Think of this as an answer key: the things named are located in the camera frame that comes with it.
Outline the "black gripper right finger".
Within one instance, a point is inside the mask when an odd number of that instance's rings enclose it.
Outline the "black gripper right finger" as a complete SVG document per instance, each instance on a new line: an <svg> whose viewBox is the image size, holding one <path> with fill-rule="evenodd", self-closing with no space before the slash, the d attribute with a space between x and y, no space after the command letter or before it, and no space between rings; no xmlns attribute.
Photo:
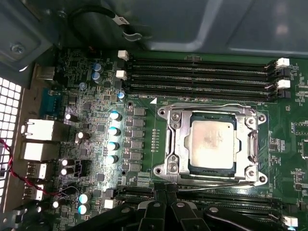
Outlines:
<svg viewBox="0 0 308 231"><path fill-rule="evenodd" d="M218 205L209 205L202 212L177 199L177 186L167 184L167 201L177 223L184 231L286 231L281 224L267 224Z"/></svg>

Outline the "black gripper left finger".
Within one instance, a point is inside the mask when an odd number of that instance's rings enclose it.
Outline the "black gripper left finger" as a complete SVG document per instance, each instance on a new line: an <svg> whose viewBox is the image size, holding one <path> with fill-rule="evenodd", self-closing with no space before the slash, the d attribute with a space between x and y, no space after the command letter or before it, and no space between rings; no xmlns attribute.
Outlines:
<svg viewBox="0 0 308 231"><path fill-rule="evenodd" d="M137 210L119 205L72 228L71 231L163 231L167 209L166 184L154 185L154 199Z"/></svg>

